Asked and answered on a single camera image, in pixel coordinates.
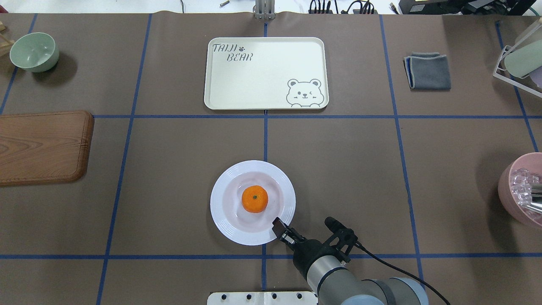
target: orange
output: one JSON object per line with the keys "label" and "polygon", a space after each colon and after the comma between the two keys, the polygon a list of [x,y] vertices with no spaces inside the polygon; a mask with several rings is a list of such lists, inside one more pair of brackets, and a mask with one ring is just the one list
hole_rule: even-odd
{"label": "orange", "polygon": [[241,196],[244,209],[250,213],[262,212],[266,209],[268,200],[266,190],[259,185],[247,187]]}

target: cartoon bear face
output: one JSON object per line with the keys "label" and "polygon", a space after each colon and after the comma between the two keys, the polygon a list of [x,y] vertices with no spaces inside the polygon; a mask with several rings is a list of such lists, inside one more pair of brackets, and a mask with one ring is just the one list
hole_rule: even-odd
{"label": "cartoon bear face", "polygon": [[288,95],[286,101],[292,107],[318,107],[324,102],[324,95],[320,91],[322,83],[318,79],[311,81],[298,81],[291,79],[288,81]]}

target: folded towel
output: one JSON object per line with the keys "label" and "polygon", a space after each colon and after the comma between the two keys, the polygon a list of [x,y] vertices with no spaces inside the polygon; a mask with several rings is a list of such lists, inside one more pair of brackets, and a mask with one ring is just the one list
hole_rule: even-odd
{"label": "folded towel", "polygon": [[404,58],[411,89],[450,90],[448,58],[440,53],[416,53]]}

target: green bowl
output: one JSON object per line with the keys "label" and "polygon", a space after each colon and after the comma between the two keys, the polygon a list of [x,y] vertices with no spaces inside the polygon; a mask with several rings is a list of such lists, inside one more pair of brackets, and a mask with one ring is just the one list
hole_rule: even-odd
{"label": "green bowl", "polygon": [[51,69],[59,60],[59,48],[50,35],[31,33],[15,42],[9,59],[23,70],[43,72]]}

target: white tray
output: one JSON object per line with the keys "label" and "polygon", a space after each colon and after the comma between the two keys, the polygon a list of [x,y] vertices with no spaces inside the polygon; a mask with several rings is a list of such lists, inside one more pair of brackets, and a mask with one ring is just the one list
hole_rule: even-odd
{"label": "white tray", "polygon": [[218,37],[207,48],[205,105],[213,110],[322,109],[329,101],[316,37]]}

